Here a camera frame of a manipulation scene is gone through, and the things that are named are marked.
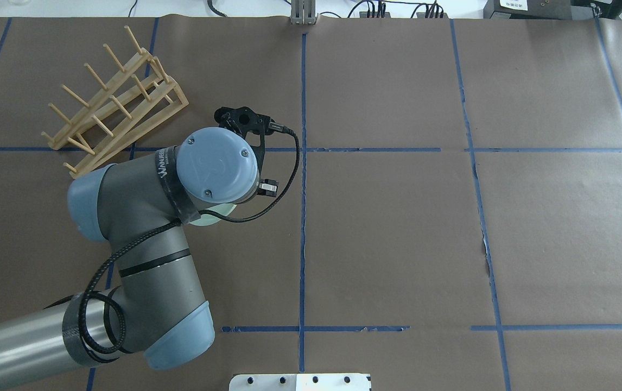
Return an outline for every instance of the electrical cable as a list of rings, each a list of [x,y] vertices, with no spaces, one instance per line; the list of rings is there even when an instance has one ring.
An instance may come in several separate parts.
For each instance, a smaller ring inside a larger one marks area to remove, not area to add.
[[[325,15],[325,14],[335,15],[340,19],[342,18],[340,15],[336,14],[335,12],[331,12],[331,11],[324,11],[324,12],[319,13],[318,15]]]
[[[433,2],[431,7],[427,7],[427,13],[424,15],[425,18],[428,19],[437,19],[443,18],[443,7],[439,5],[437,2]]]
[[[415,14],[417,13],[417,10],[420,9],[420,7],[422,7],[424,5],[424,7],[426,8],[425,15],[427,13],[429,13],[429,4],[427,3],[420,3],[417,7],[415,7],[415,10],[412,11],[412,15],[410,15],[410,19],[412,19],[413,17],[415,17]]]
[[[66,302],[72,300],[72,298],[74,297],[74,295],[69,295],[68,297],[63,297],[62,299],[53,302],[53,304],[48,305],[48,307],[44,307],[44,310],[49,309],[50,307],[55,307],[56,305],[61,305],[61,304],[65,304]]]
[[[128,11],[128,17],[130,17],[130,14],[132,14],[132,10],[135,9],[136,5],[137,5],[137,0],[135,0],[135,3],[132,3],[132,7],[130,7],[130,10]]]
[[[79,310],[79,318],[78,318],[78,326],[80,328],[80,337],[82,341],[85,342],[90,348],[97,351],[100,354],[112,354],[117,352],[123,347],[123,343],[125,342],[125,314],[123,314],[123,310],[120,308],[120,305],[117,304],[113,299],[106,297],[105,295],[98,294],[94,291],[96,285],[98,284],[98,280],[101,279],[103,273],[108,270],[110,265],[112,265],[118,258],[122,257],[128,251],[135,248],[138,244],[144,242],[148,238],[154,237],[155,235],[159,235],[160,233],[170,230],[174,227],[179,227],[181,225],[180,220],[173,220],[172,222],[162,225],[161,227],[154,228],[147,233],[144,233],[142,236],[136,238],[132,242],[128,243],[120,250],[116,251],[108,258],[101,267],[96,270],[96,273],[93,275],[90,283],[87,285],[87,289],[82,293],[80,298],[80,310]],[[90,303],[90,299],[100,300],[105,304],[108,304],[115,311],[116,316],[118,318],[118,338],[115,343],[113,343],[110,347],[101,346],[93,339],[88,331],[87,327],[87,306]]]
[[[226,13],[221,12],[220,10],[217,10],[214,5],[212,5],[212,0],[207,0],[207,6],[210,8],[210,10],[214,13],[216,13],[217,15],[221,16],[221,17],[227,17]]]
[[[366,15],[368,16],[370,12],[376,12],[376,6],[373,4],[373,2],[371,0],[361,0],[361,2],[356,3],[354,7],[352,7],[352,9],[350,10],[350,13],[347,14],[347,17],[351,17],[352,13],[354,12],[354,10],[357,9],[357,7],[359,7],[362,3],[367,3],[366,5]]]
[[[420,2],[398,2],[398,1],[394,1],[394,0],[381,0],[381,2],[383,2],[383,3],[393,3],[393,4],[408,4],[408,5],[423,4],[423,3],[420,3]]]
[[[296,176],[296,171],[299,168],[299,160],[301,159],[301,148],[299,148],[299,137],[296,136],[296,133],[294,133],[293,130],[289,129],[286,126],[283,127],[283,130],[281,131],[281,133],[289,134],[289,136],[294,137],[294,145],[296,147],[296,161],[294,161],[294,170],[291,171],[291,175],[289,176],[287,185],[284,186],[284,189],[282,190],[282,192],[277,196],[277,198],[275,198],[275,200],[272,203],[270,203],[270,205],[268,205],[264,210],[259,211],[255,215],[246,217],[246,218],[232,218],[232,217],[221,215],[221,213],[217,213],[216,211],[211,211],[211,210],[200,210],[198,211],[198,213],[200,213],[200,215],[214,216],[221,220],[228,221],[229,223],[246,223],[247,221],[256,220],[256,218],[259,218],[262,215],[265,215],[277,203],[279,203],[280,200],[284,197],[284,194],[287,193],[287,190],[289,190],[289,186],[291,186],[292,181],[294,181],[294,176]]]

